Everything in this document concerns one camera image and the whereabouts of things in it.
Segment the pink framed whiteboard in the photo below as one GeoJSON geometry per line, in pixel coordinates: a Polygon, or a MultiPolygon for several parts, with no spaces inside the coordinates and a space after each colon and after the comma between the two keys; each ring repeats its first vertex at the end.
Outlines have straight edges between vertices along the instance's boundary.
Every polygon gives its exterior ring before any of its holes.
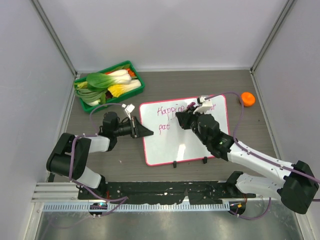
{"type": "Polygon", "coordinates": [[[177,112],[196,101],[196,97],[190,97],[145,102],[139,106],[141,124],[153,131],[153,135],[142,139],[148,166],[214,157],[190,129],[184,130],[179,126],[176,117],[177,112]]]}

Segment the purple capped marker pen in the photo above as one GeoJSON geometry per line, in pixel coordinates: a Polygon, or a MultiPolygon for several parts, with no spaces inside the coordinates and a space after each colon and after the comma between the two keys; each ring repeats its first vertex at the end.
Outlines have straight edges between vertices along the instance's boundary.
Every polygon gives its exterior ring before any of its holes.
{"type": "MultiPolygon", "coordinates": [[[[192,107],[195,106],[196,103],[195,102],[191,102],[189,103],[187,106],[181,106],[178,108],[177,112],[184,112],[184,110],[186,110],[188,107],[192,107]]],[[[186,114],[186,122],[193,116],[193,114],[186,114]]]]}

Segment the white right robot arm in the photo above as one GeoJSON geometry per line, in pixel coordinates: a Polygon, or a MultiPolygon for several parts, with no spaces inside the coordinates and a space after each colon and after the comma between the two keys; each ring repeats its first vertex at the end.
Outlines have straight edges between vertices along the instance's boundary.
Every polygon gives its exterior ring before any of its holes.
{"type": "Polygon", "coordinates": [[[301,160],[291,163],[262,154],[221,131],[212,115],[194,111],[195,107],[189,107],[175,114],[182,129],[191,130],[214,157],[260,174],[254,177],[233,173],[229,177],[231,182],[225,186],[230,197],[242,193],[262,195],[280,200],[295,213],[307,213],[319,190],[319,181],[307,163],[301,160]]]}

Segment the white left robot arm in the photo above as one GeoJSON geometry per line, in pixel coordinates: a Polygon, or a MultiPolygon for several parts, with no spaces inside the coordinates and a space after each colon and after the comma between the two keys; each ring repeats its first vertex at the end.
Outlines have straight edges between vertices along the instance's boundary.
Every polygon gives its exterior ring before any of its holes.
{"type": "Polygon", "coordinates": [[[95,136],[76,136],[63,133],[51,152],[46,169],[50,173],[64,176],[79,185],[89,187],[89,194],[100,200],[107,192],[105,178],[87,167],[89,154],[109,152],[118,142],[118,137],[133,139],[152,136],[153,131],[143,126],[137,117],[120,120],[116,112],[104,114],[102,125],[95,136]]]}

